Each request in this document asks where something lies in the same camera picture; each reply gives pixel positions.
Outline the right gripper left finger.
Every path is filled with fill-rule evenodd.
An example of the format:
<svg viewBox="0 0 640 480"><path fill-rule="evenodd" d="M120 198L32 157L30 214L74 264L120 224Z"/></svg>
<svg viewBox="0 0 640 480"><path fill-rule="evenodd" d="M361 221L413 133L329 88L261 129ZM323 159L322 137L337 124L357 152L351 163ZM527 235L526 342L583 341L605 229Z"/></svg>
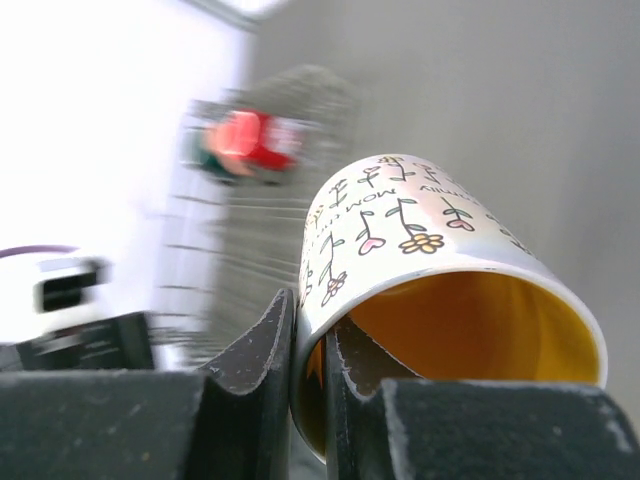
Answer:
<svg viewBox="0 0 640 480"><path fill-rule="evenodd" d="M284 479L295 300L193 371L1 377L5 479Z"/></svg>

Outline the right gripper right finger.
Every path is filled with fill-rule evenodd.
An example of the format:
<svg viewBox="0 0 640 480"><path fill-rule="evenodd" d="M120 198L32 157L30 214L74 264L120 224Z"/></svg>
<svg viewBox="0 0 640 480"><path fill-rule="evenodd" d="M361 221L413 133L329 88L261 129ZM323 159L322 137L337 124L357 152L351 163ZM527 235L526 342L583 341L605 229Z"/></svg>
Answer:
<svg viewBox="0 0 640 480"><path fill-rule="evenodd" d="M639 443L601 389L418 377L350 321L325 338L332 479L635 479Z"/></svg>

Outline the white mug orange inside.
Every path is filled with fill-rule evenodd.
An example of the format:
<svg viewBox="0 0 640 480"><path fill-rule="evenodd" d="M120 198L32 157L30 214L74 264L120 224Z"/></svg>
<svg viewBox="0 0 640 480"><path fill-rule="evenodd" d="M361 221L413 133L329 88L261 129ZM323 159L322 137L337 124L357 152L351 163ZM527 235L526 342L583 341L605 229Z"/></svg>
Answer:
<svg viewBox="0 0 640 480"><path fill-rule="evenodd" d="M434 380L604 386L601 328L464 187L406 154L357 160L319 189L298 278L291 411L326 455L326 334L351 320L413 373Z"/></svg>

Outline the dark green mug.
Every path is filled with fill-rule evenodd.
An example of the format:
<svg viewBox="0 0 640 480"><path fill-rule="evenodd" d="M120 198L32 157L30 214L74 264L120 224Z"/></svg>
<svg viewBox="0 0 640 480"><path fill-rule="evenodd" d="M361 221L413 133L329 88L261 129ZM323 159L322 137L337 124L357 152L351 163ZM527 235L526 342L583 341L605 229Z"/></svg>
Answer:
<svg viewBox="0 0 640 480"><path fill-rule="evenodd" d="M230 184L236 180L236 176L223 167L218 157L203 146L203 131L200 129L187 131L183 140L181 163L220 183Z"/></svg>

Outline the red mug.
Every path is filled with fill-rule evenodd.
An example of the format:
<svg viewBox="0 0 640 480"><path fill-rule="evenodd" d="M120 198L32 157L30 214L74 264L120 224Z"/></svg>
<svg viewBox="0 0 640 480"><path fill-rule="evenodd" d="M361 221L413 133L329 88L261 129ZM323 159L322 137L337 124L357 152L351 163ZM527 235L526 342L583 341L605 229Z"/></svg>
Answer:
<svg viewBox="0 0 640 480"><path fill-rule="evenodd" d="M204 128L200 147L205 165L236 177L258 171L284 173L294 168L307 127L302 121L259 110L233 110Z"/></svg>

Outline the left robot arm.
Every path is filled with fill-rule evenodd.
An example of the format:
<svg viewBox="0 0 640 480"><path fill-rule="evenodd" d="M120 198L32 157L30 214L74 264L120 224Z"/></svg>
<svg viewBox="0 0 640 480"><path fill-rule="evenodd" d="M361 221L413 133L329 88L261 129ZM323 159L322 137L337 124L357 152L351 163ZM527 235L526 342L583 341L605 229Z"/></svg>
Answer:
<svg viewBox="0 0 640 480"><path fill-rule="evenodd" d="M133 312L1 346L1 370L152 370L147 315Z"/></svg>

